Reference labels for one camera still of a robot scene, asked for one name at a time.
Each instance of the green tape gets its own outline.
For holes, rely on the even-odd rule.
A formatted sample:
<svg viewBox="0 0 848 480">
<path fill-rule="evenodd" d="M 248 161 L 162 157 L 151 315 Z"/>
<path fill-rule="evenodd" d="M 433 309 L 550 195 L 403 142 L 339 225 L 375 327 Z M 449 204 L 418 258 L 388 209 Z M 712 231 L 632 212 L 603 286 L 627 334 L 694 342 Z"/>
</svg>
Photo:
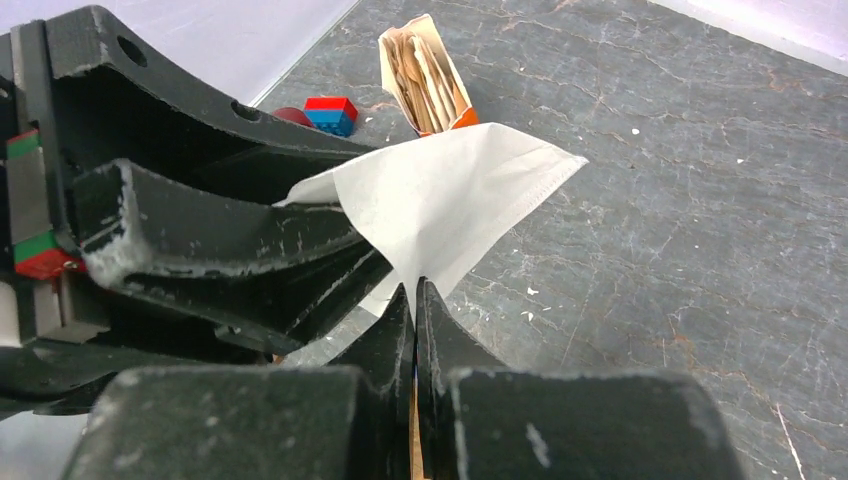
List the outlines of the green tape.
<svg viewBox="0 0 848 480">
<path fill-rule="evenodd" d="M 26 133 L 6 144 L 6 157 L 15 158 L 27 154 L 41 145 L 41 136 L 38 130 Z"/>
<path fill-rule="evenodd" d="M 21 263 L 53 248 L 59 248 L 56 237 L 53 236 L 53 231 L 28 238 L 15 245 L 15 263 Z"/>
</svg>

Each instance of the red and blue block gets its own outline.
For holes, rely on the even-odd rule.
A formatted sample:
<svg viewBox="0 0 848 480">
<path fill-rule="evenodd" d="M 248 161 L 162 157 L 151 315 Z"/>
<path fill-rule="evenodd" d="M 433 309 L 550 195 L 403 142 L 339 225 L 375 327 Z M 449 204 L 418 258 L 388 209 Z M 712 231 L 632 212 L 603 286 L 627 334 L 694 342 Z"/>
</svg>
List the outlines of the red and blue block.
<svg viewBox="0 0 848 480">
<path fill-rule="evenodd" d="M 349 137 L 359 112 L 347 97 L 311 97 L 303 113 L 318 130 L 340 137 Z"/>
</svg>

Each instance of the red round object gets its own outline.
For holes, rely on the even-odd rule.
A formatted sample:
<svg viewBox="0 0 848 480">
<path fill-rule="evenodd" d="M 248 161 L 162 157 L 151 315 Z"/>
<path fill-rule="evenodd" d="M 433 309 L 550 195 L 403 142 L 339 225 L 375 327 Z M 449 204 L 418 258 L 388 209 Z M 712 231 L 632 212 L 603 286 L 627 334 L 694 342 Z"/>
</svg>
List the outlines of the red round object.
<svg viewBox="0 0 848 480">
<path fill-rule="evenodd" d="M 288 120 L 290 122 L 298 123 L 305 127 L 315 128 L 315 125 L 312 125 L 312 122 L 309 120 L 309 117 L 307 117 L 306 114 L 303 113 L 303 111 L 299 108 L 283 107 L 278 110 L 274 110 L 274 113 L 272 113 L 271 115 L 274 115 L 275 117 L 281 120 Z"/>
</svg>

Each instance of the gray marble surface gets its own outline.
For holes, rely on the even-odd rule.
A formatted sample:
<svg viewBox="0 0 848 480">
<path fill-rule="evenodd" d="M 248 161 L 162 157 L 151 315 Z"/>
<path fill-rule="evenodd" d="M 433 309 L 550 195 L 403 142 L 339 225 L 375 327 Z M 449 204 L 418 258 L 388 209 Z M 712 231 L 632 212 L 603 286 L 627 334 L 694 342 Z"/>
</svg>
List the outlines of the gray marble surface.
<svg viewBox="0 0 848 480">
<path fill-rule="evenodd" d="M 346 95 L 358 140 L 414 138 L 376 39 L 425 12 L 481 119 L 591 162 L 456 318 L 514 367 L 689 372 L 751 478 L 848 478 L 848 79 L 644 1 L 362 0 L 263 107 Z"/>
</svg>

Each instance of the white paper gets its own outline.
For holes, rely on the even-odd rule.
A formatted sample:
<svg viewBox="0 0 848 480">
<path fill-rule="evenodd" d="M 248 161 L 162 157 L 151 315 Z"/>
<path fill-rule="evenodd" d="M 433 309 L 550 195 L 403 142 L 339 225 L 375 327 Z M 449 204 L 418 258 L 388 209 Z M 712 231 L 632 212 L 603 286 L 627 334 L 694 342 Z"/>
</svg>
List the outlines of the white paper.
<svg viewBox="0 0 848 480">
<path fill-rule="evenodd" d="M 362 306 L 381 315 L 399 282 L 447 296 L 483 255 L 586 159 L 487 123 L 386 147 L 299 182 L 277 205 L 338 201 L 394 271 Z"/>
</svg>

